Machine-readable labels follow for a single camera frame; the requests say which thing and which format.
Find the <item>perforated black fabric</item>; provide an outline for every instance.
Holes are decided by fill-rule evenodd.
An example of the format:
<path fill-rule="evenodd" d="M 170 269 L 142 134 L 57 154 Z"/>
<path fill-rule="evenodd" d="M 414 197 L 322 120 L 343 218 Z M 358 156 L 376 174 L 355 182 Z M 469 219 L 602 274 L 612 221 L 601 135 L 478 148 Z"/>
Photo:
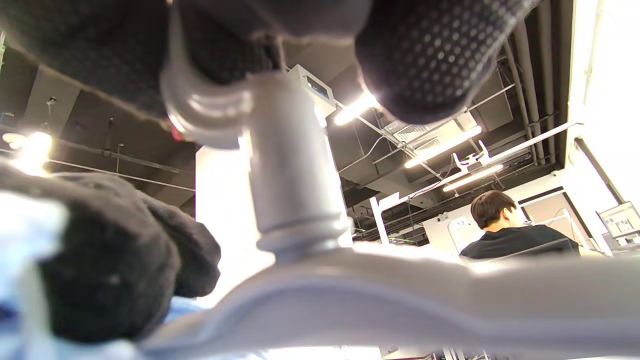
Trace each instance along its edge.
<path fill-rule="evenodd" d="M 164 1 L 0 0 L 0 28 L 39 63 L 162 119 L 166 26 Z"/>
<path fill-rule="evenodd" d="M 286 0 L 178 1 L 189 54 L 219 84 L 279 69 L 277 37 L 343 40 L 356 36 L 368 16 L 356 37 L 364 83 L 397 118 L 418 124 L 451 116 L 474 96 L 534 2 L 304 0 L 287 7 Z M 251 11 L 240 11 L 248 4 Z M 165 0 L 0 0 L 0 28 L 40 63 L 164 119 L 158 77 L 167 13 Z"/>
<path fill-rule="evenodd" d="M 377 0 L 356 39 L 364 82 L 404 122 L 451 116 L 490 75 L 533 1 Z"/>
<path fill-rule="evenodd" d="M 227 85 L 247 74 L 282 68 L 280 50 L 273 39 L 242 40 L 193 2 L 182 2 L 180 14 L 191 59 L 215 83 Z"/>

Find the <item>metal rod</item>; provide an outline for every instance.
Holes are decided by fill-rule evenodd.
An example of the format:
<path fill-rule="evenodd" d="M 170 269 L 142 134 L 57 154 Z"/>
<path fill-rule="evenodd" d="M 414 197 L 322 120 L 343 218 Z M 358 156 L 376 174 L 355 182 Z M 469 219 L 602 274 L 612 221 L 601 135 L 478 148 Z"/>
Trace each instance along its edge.
<path fill-rule="evenodd" d="M 404 146 L 406 146 L 406 144 L 400 143 L 400 146 L 399 146 L 398 148 L 396 148 L 396 149 L 395 149 L 395 150 L 393 150 L 392 152 L 388 153 L 387 155 L 384 155 L 384 156 L 383 156 L 383 157 L 381 157 L 380 159 L 373 161 L 373 163 L 374 163 L 374 164 L 377 164 L 377 163 L 381 162 L 382 160 L 384 160 L 384 159 L 388 158 L 389 156 L 391 156 L 391 155 L 393 155 L 393 154 L 397 153 L 398 151 L 401 151 L 401 150 L 402 150 L 402 149 L 401 149 L 401 147 L 404 147 Z"/>
<path fill-rule="evenodd" d="M 454 117 L 458 117 L 458 116 L 460 116 L 460 115 L 462 115 L 462 114 L 466 114 L 466 113 L 470 112 L 471 110 L 473 110 L 473 109 L 477 108 L 478 106 L 480 106 L 480 105 L 482 105 L 482 104 L 486 103 L 487 101 L 489 101 L 489 100 L 493 99 L 494 97 L 496 97 L 496 96 L 498 96 L 498 95 L 500 95 L 500 94 L 502 94 L 502 93 L 506 92 L 506 91 L 507 91 L 507 90 L 509 90 L 510 88 L 513 88 L 514 86 L 516 86 L 516 85 L 515 85 L 515 84 L 511 84 L 511 85 L 507 86 L 506 88 L 503 88 L 502 90 L 498 91 L 497 93 L 495 93 L 495 94 L 493 94 L 493 95 L 491 95 L 491 96 L 487 97 L 485 100 L 482 100 L 481 102 L 479 102 L 479 103 L 477 103 L 477 104 L 475 104 L 475 105 L 471 106 L 470 108 L 467 108 L 465 111 L 463 111 L 463 112 L 461 112 L 461 113 L 459 113 L 459 114 L 455 115 Z"/>
<path fill-rule="evenodd" d="M 17 129 L 15 129 L 14 127 L 2 125 L 2 124 L 0 124 L 0 130 L 6 131 L 6 132 L 9 132 L 9 133 L 18 132 Z M 193 172 L 188 171 L 188 170 L 182 170 L 182 169 L 179 169 L 179 168 L 168 167 L 166 165 L 161 165 L 161 164 L 154 163 L 154 162 L 147 161 L 147 160 L 141 160 L 141 159 L 132 158 L 131 156 L 121 155 L 121 154 L 118 154 L 116 152 L 112 152 L 112 151 L 108 151 L 108 150 L 94 149 L 93 147 L 80 145 L 78 143 L 68 142 L 66 140 L 62 140 L 62 139 L 59 139 L 59 138 L 53 138 L 53 140 L 56 143 L 60 144 L 60 145 L 64 145 L 64 146 L 71 147 L 73 149 L 82 150 L 82 151 L 92 152 L 94 154 L 100 154 L 100 155 L 103 155 L 103 156 L 105 156 L 107 158 L 120 159 L 120 160 L 128 161 L 130 163 L 136 163 L 136 164 L 144 165 L 144 166 L 147 166 L 147 167 L 157 168 L 159 170 L 165 170 L 165 171 L 173 172 L 173 173 L 176 173 L 176 174 L 179 174 L 179 173 L 194 174 Z"/>
<path fill-rule="evenodd" d="M 5 149 L 0 149 L 0 152 L 8 152 L 10 154 L 13 153 L 13 151 L 11 150 L 5 150 Z M 174 184 L 167 184 L 167 183 L 161 183 L 160 181 L 154 181 L 154 180 L 149 180 L 149 179 L 143 179 L 142 177 L 136 177 L 136 176 L 130 176 L 130 175 L 125 175 L 125 174 L 118 174 L 116 172 L 111 172 L 111 171 L 107 171 L 107 170 L 101 170 L 99 168 L 93 168 L 93 167 L 86 167 L 83 165 L 78 165 L 78 164 L 72 164 L 72 163 L 67 163 L 65 161 L 60 161 L 60 160 L 49 160 L 50 163 L 56 163 L 56 164 L 61 164 L 61 165 L 67 165 L 70 167 L 77 167 L 77 168 L 82 168 L 85 170 L 91 170 L 91 171 L 95 171 L 95 172 L 102 172 L 103 174 L 110 174 L 110 175 L 116 175 L 116 176 L 120 176 L 120 177 L 127 177 L 129 179 L 134 179 L 134 180 L 140 180 L 140 181 L 144 181 L 147 183 L 153 183 L 153 184 L 158 184 L 158 185 L 163 185 L 163 186 L 169 186 L 170 188 L 176 188 L 176 189 L 181 189 L 181 190 L 187 190 L 190 192 L 195 192 L 195 189 L 191 189 L 191 188 L 186 188 L 184 186 L 178 186 L 178 185 L 174 185 Z"/>
<path fill-rule="evenodd" d="M 538 112 L 538 98 L 536 97 L 536 86 L 533 80 L 533 66 L 531 65 L 531 53 L 529 52 L 529 37 L 527 35 L 527 26 L 525 22 L 519 23 L 514 31 L 516 38 L 516 47 L 518 49 L 518 59 L 522 66 L 522 76 L 524 86 L 527 90 L 527 102 L 529 104 L 529 117 L 536 125 L 533 127 L 533 135 L 538 136 L 541 133 L 540 124 L 537 121 L 540 119 L 540 113 Z M 538 157 L 543 160 L 540 161 L 540 165 L 544 165 L 544 150 L 542 143 L 536 143 L 536 150 L 538 151 Z"/>
<path fill-rule="evenodd" d="M 587 146 L 587 143 L 584 142 L 584 139 L 575 138 L 575 143 L 576 145 L 578 145 L 580 150 L 587 157 L 587 160 L 589 160 L 591 165 L 593 165 L 593 168 L 596 170 L 596 172 L 598 173 L 598 176 L 600 176 L 600 178 L 604 182 L 604 185 L 606 185 L 607 189 L 609 190 L 613 198 L 616 200 L 618 205 L 624 204 L 625 199 L 622 197 L 622 195 L 620 195 L 620 192 L 618 191 L 618 189 L 613 185 L 611 178 L 609 178 L 607 173 L 604 171 L 604 169 L 602 168 L 602 166 L 600 165 L 596 157 L 591 152 L 591 149 L 589 149 L 589 147 Z"/>
<path fill-rule="evenodd" d="M 356 161 L 354 161 L 354 162 L 350 163 L 349 165 L 345 166 L 344 168 L 340 169 L 340 170 L 338 171 L 338 174 L 339 174 L 339 173 L 341 173 L 341 172 L 343 172 L 343 171 L 345 171 L 345 170 L 347 170 L 348 168 L 352 167 L 353 165 L 356 165 L 357 163 L 361 162 L 362 160 L 366 159 L 369 155 L 371 155 L 371 153 L 373 152 L 373 149 L 375 149 L 375 148 L 376 148 L 376 145 L 377 145 L 378 143 L 380 143 L 380 140 L 382 140 L 382 139 L 384 139 L 384 138 L 385 138 L 384 136 L 379 137 L 379 138 L 376 140 L 376 142 L 374 142 L 374 143 L 373 143 L 373 146 L 371 147 L 371 149 L 369 150 L 369 152 L 368 152 L 368 153 L 364 154 L 360 159 L 357 159 Z"/>
<path fill-rule="evenodd" d="M 551 0 L 544 0 L 538 6 L 538 24 L 540 29 L 540 54 L 542 57 L 542 84 L 544 86 L 545 112 L 553 114 L 554 112 L 554 71 L 553 59 L 551 56 Z M 547 118 L 547 130 L 554 128 L 554 117 Z M 549 144 L 549 162 L 556 162 L 556 141 L 553 137 L 548 140 Z"/>

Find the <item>white wall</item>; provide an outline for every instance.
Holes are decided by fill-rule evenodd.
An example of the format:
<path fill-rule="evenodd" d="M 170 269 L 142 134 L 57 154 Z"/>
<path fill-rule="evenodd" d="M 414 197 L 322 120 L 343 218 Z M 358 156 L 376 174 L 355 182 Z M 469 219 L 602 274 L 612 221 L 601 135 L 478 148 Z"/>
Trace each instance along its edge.
<path fill-rule="evenodd" d="M 516 188 L 507 190 L 505 193 L 516 201 L 526 199 L 541 192 L 562 186 L 564 175 L 564 170 L 561 170 L 557 172 L 557 176 L 543 176 Z M 458 255 L 468 244 L 478 240 L 480 236 L 482 236 L 482 230 L 478 229 L 477 226 L 473 224 L 464 231 L 463 236 L 454 240 L 449 231 L 449 224 L 454 220 L 459 220 L 460 218 L 466 218 L 469 222 L 473 222 L 473 218 L 471 217 L 471 205 L 450 211 L 448 220 L 439 222 L 437 218 L 432 218 L 422 223 L 425 231 L 427 232 L 427 236 L 429 237 L 429 242 L 435 249 Z"/>
<path fill-rule="evenodd" d="M 259 251 L 259 238 L 249 187 L 248 156 L 241 151 L 202 147 L 196 153 L 196 220 L 216 238 L 222 250 L 220 279 L 214 291 L 200 298 L 213 306 L 232 288 L 273 263 Z"/>
<path fill-rule="evenodd" d="M 604 242 L 606 228 L 596 212 L 617 205 L 573 139 L 581 136 L 622 197 L 640 206 L 636 163 L 640 113 L 635 109 L 638 51 L 629 34 L 640 32 L 640 2 L 575 1 L 569 121 L 585 123 L 567 137 L 567 194 L 594 240 Z"/>

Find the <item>projector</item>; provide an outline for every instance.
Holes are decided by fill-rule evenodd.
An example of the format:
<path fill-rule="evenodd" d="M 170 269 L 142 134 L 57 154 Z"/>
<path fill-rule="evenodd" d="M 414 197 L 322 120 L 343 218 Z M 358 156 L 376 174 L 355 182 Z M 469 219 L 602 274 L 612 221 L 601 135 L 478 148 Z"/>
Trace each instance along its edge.
<path fill-rule="evenodd" d="M 335 111 L 335 99 L 329 86 L 326 86 L 325 83 L 300 65 L 294 66 L 289 70 L 288 74 L 311 95 L 316 104 L 318 115 L 322 115 L 325 118 Z"/>

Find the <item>light fixture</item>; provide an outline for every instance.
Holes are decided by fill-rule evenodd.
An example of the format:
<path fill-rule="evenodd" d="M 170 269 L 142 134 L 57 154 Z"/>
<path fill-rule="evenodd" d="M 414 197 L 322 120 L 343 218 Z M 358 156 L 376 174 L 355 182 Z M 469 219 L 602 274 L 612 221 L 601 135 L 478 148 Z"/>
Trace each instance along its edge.
<path fill-rule="evenodd" d="M 471 129 L 465 131 L 464 133 L 460 134 L 458 137 L 452 139 L 451 141 L 445 142 L 442 145 L 436 146 L 436 147 L 432 147 L 424 152 L 422 152 L 420 155 L 418 155 L 416 158 L 413 158 L 409 161 L 407 161 L 404 164 L 404 167 L 406 168 L 411 168 L 414 167 L 415 165 L 418 165 L 419 163 L 423 163 L 433 157 L 435 157 L 436 155 L 439 155 L 449 149 L 452 149 L 458 145 L 460 145 L 461 143 L 471 139 L 472 137 L 474 137 L 475 135 L 478 135 L 479 133 L 482 132 L 482 128 L 479 126 L 474 126 Z"/>
<path fill-rule="evenodd" d="M 46 176 L 42 168 L 49 161 L 53 139 L 46 133 L 36 132 L 27 137 L 16 152 L 11 164 L 20 171 L 33 176 Z"/>
<path fill-rule="evenodd" d="M 27 137 L 22 134 L 6 133 L 2 135 L 2 140 L 9 144 L 10 148 L 17 150 L 27 141 Z"/>
<path fill-rule="evenodd" d="M 472 174 L 471 176 L 465 177 L 464 179 L 460 180 L 460 181 L 456 181 L 453 184 L 449 184 L 447 186 L 444 187 L 444 189 L 442 189 L 443 191 L 449 192 L 451 190 L 457 189 L 463 185 L 469 184 L 475 180 L 481 179 L 485 176 L 491 175 L 493 173 L 496 173 L 498 171 L 500 171 L 502 168 L 504 167 L 504 165 L 500 164 L 500 165 L 495 165 L 492 166 L 490 168 L 484 169 L 482 171 L 476 172 L 475 174 Z"/>
<path fill-rule="evenodd" d="M 333 122 L 336 125 L 347 124 L 349 121 L 352 121 L 357 116 L 359 116 L 366 109 L 377 108 L 379 105 L 380 104 L 378 104 L 373 94 L 365 91 L 364 94 L 362 94 L 353 104 L 342 109 L 342 111 L 340 111 L 340 113 L 336 115 Z"/>

